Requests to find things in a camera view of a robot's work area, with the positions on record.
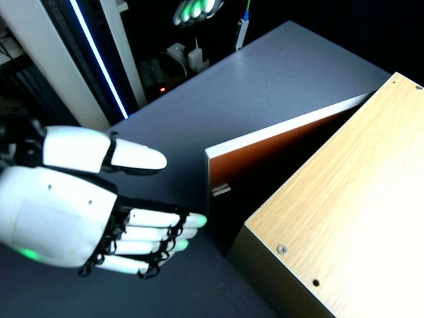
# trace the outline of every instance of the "wood grain surface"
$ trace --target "wood grain surface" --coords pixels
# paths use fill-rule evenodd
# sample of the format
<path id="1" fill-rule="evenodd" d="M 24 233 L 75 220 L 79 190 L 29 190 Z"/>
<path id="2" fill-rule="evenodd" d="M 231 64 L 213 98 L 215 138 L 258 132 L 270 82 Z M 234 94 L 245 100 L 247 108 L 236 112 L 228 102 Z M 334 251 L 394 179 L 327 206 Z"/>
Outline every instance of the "wood grain surface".
<path id="1" fill-rule="evenodd" d="M 424 90 L 394 74 L 245 225 L 335 316 L 424 317 Z"/>

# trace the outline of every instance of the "black cable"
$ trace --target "black cable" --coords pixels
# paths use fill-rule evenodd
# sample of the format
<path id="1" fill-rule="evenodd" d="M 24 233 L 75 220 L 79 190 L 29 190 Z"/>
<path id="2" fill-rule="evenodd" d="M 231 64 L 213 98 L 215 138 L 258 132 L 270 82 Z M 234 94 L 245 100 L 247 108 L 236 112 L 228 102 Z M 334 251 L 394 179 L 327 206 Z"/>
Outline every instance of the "black cable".
<path id="1" fill-rule="evenodd" d="M 5 45 L 0 42 L 0 47 L 2 49 L 2 51 L 0 51 L 0 53 L 6 55 L 8 58 L 11 59 L 11 61 L 14 61 L 14 63 L 16 63 L 18 66 L 20 66 L 22 68 L 21 73 L 22 76 L 25 78 L 26 82 L 28 83 L 28 85 L 32 88 L 32 90 L 37 94 L 40 95 L 42 93 L 42 87 L 40 85 L 40 82 L 35 78 L 35 76 L 32 74 L 32 72 L 30 72 L 28 70 L 28 73 L 30 74 L 30 76 L 32 77 L 32 79 L 34 80 L 34 82 L 37 84 L 38 86 L 38 90 L 35 89 L 35 87 L 33 86 L 33 84 L 31 83 L 31 81 L 27 78 L 27 75 L 25 74 L 25 68 L 20 62 L 18 62 L 15 58 L 13 58 L 11 56 L 11 54 L 9 53 L 9 51 L 6 49 Z"/>

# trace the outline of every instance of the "white light strip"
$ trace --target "white light strip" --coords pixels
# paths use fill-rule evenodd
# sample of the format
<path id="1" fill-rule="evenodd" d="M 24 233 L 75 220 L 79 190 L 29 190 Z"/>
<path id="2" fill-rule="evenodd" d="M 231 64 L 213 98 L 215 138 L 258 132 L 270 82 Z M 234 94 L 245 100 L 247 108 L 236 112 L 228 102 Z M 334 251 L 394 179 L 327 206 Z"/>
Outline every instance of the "white light strip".
<path id="1" fill-rule="evenodd" d="M 91 37 L 91 33 L 88 30 L 88 26 L 85 23 L 84 17 L 82 16 L 82 13 L 80 11 L 80 7 L 78 7 L 76 0 L 70 0 L 70 3 L 72 5 L 72 8 L 74 9 L 74 12 L 75 12 L 77 18 L 78 18 L 78 21 L 81 25 L 81 28 L 84 31 L 85 37 L 87 38 L 87 40 L 88 40 L 88 42 L 91 46 L 91 49 L 93 50 L 95 59 L 97 60 L 97 63 L 99 63 L 101 71 L 103 72 L 103 75 L 105 76 L 105 79 L 106 79 L 107 83 L 109 84 L 109 87 L 112 91 L 112 94 L 113 94 L 113 96 L 115 97 L 115 99 L 118 103 L 119 109 L 121 110 L 121 113 L 124 116 L 124 118 L 127 119 L 128 118 L 127 112 L 125 111 L 124 105 L 122 104 L 121 99 L 118 96 L 117 90 L 115 89 L 115 86 L 112 83 L 112 79 L 109 76 L 108 71 L 106 70 L 106 66 L 103 63 L 103 60 L 101 59 L 100 53 L 99 53 L 99 51 L 98 51 L 98 49 L 97 49 L 97 47 L 94 43 L 94 40 Z"/>

